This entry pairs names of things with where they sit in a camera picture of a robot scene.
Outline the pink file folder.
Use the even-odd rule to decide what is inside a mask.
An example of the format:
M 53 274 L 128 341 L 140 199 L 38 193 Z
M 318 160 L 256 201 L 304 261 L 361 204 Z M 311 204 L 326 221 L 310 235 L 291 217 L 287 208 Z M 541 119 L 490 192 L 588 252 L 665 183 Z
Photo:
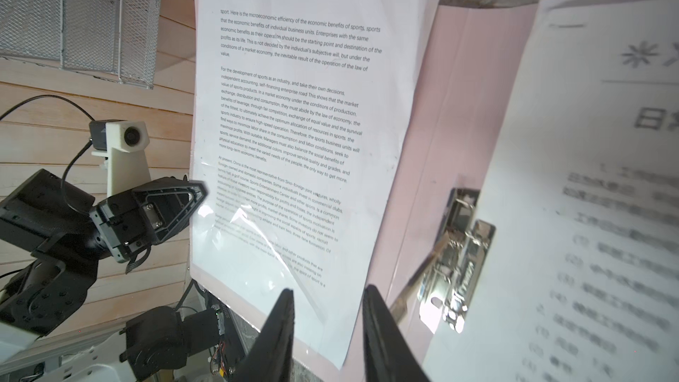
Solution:
M 368 278 L 393 304 L 431 252 L 453 189 L 479 190 L 486 178 L 536 9 L 474 10 L 441 6 L 424 53 L 410 125 Z M 408 301 L 403 336 L 422 362 L 433 332 Z M 364 373 L 362 324 L 355 323 L 339 369 L 314 368 L 326 381 L 358 381 Z

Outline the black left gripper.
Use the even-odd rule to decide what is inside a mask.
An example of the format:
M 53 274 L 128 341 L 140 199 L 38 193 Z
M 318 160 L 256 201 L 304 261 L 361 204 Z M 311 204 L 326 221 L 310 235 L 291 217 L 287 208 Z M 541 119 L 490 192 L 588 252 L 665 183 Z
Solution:
M 40 170 L 1 201 L 1 239 L 36 258 L 85 264 L 111 257 L 132 272 L 188 227 L 207 195 L 202 181 L 164 177 L 97 202 Z

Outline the printed white paper sheet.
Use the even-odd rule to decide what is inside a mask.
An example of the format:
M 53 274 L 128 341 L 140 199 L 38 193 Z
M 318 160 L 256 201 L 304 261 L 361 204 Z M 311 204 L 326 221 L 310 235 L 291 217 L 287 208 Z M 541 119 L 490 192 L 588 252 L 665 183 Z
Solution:
M 432 381 L 678 378 L 678 0 L 542 0 Z

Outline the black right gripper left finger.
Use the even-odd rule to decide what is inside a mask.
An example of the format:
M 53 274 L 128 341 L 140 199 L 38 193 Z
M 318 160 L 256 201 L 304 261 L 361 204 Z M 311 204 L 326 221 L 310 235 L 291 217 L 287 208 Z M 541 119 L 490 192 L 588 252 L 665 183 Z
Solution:
M 294 292 L 285 288 L 281 291 L 248 355 L 233 373 L 231 381 L 290 381 L 294 331 Z

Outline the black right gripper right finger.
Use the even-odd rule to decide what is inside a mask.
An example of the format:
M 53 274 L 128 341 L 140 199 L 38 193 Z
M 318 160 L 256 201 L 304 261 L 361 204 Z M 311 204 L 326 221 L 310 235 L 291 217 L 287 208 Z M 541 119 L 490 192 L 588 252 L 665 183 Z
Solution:
M 429 381 L 374 285 L 362 297 L 362 344 L 367 382 Z

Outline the printed white paper stack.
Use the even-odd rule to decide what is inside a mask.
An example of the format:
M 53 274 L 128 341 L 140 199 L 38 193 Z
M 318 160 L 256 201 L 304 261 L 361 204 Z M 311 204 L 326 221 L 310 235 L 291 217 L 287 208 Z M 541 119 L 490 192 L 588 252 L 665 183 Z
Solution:
M 343 366 L 440 0 L 197 0 L 193 279 Z

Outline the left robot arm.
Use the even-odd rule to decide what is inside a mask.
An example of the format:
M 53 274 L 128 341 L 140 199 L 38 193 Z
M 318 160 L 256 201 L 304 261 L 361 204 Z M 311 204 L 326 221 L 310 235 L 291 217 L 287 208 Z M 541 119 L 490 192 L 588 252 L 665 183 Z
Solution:
M 111 338 L 58 370 L 40 370 L 39 380 L 140 381 L 216 348 L 223 329 L 217 311 L 183 315 L 145 300 L 127 307 L 88 300 L 101 264 L 135 271 L 187 229 L 206 196 L 201 182 L 164 177 L 97 201 L 48 171 L 30 176 L 1 203 L 2 240 L 32 258 L 1 290 L 1 357 L 119 318 L 126 323 Z

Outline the metal folder clip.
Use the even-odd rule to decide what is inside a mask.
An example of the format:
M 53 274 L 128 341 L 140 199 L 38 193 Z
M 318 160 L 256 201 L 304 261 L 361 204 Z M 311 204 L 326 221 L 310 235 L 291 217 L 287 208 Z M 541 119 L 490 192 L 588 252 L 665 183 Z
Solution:
M 478 219 L 477 189 L 453 189 L 431 252 L 420 263 L 390 312 L 396 323 L 408 315 L 417 297 L 420 321 L 437 332 L 441 322 L 463 332 L 470 304 L 495 235 L 495 226 Z

